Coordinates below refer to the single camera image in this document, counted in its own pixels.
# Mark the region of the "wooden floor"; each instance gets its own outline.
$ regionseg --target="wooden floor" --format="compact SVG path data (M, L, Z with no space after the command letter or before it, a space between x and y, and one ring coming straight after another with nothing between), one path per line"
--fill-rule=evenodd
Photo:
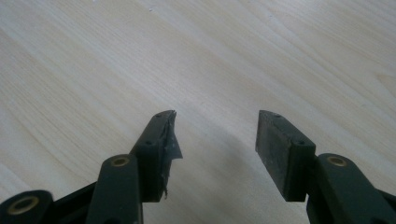
M260 109L396 194L392 0L0 1L0 201L97 179L177 112L145 223L308 223L255 152Z

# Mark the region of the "light wood surface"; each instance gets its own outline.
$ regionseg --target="light wood surface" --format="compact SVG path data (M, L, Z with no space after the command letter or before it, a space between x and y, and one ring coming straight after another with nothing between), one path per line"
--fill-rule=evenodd
M95 181L154 114L183 160L145 223L308 223L255 152L260 109L396 194L396 2L0 1L0 201Z

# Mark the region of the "wood grain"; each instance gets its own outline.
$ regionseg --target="wood grain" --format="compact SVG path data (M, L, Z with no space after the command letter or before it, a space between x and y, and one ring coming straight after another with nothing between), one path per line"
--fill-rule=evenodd
M146 223L308 223L254 150L260 109L396 194L395 1L0 1L0 201L59 199L175 109Z

